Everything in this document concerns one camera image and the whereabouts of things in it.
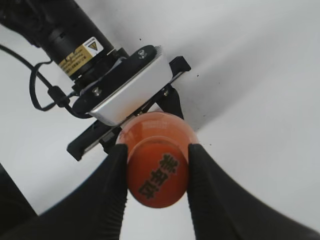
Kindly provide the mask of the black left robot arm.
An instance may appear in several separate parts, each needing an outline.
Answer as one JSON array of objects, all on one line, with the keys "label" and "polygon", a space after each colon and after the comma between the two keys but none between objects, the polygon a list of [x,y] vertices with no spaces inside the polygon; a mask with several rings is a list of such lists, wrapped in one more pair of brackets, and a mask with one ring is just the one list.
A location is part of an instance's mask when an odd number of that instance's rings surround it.
[{"label": "black left robot arm", "polygon": [[161,46],[145,45],[132,54],[115,48],[74,0],[3,0],[0,23],[41,48],[73,81],[72,92],[52,85],[27,64],[33,106],[43,112],[66,109],[95,121],[67,146],[77,161],[97,144],[108,153],[122,124],[158,105],[183,116],[172,83],[191,70],[184,57],[168,60]]}]

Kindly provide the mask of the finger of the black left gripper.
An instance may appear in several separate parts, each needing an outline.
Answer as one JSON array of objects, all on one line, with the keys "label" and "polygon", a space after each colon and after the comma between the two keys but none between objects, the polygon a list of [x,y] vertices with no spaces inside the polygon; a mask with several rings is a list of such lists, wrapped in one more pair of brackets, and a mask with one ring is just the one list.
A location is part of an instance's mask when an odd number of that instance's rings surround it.
[{"label": "finger of the black left gripper", "polygon": [[109,154],[111,149],[116,145],[117,138],[122,131],[121,127],[115,127],[108,131],[100,140],[99,143],[103,147],[103,151]]},{"label": "finger of the black left gripper", "polygon": [[161,94],[161,97],[157,100],[157,105],[165,113],[169,113],[184,119],[179,94],[172,86],[165,88],[164,92]]}]

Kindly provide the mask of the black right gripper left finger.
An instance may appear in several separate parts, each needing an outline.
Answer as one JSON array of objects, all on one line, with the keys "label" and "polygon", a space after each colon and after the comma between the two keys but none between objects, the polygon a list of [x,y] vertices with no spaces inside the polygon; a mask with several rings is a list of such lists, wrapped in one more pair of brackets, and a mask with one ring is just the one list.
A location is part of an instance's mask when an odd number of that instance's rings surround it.
[{"label": "black right gripper left finger", "polygon": [[2,240],[118,240],[127,202],[125,144],[52,208],[2,235]]}]

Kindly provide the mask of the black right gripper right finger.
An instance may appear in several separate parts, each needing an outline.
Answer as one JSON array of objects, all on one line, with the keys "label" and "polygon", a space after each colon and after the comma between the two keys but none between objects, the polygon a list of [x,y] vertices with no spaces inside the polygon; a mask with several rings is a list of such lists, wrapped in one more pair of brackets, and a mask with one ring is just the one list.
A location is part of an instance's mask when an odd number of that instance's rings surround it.
[{"label": "black right gripper right finger", "polygon": [[197,240],[318,240],[234,181],[200,144],[188,146],[187,198]]}]

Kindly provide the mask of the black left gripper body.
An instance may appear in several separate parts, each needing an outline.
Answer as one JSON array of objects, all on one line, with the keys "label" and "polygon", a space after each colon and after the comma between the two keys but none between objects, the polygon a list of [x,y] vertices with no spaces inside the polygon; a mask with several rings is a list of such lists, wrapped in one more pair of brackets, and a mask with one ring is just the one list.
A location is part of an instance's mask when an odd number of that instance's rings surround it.
[{"label": "black left gripper body", "polygon": [[[188,62],[183,56],[175,57],[169,63],[169,65],[173,73],[172,81],[175,81],[183,73],[189,72],[191,70],[191,66],[188,64]],[[140,108],[138,108],[135,112],[133,112],[133,114],[128,116],[125,120],[128,121],[132,117],[137,117],[141,114],[147,113],[154,104],[157,104],[157,100],[161,97],[161,95],[164,93],[164,90],[168,86],[172,86],[172,84],[168,83],[163,89],[156,93],[150,100],[144,103]],[[93,147],[99,144],[99,140],[107,132],[117,127],[121,127],[121,125],[118,124],[116,126],[108,126],[100,122],[99,120],[96,120],[75,140],[69,143],[69,145],[67,146],[67,152],[70,155],[72,155],[77,161],[80,161],[85,153],[87,153],[89,150],[91,150]]]}]

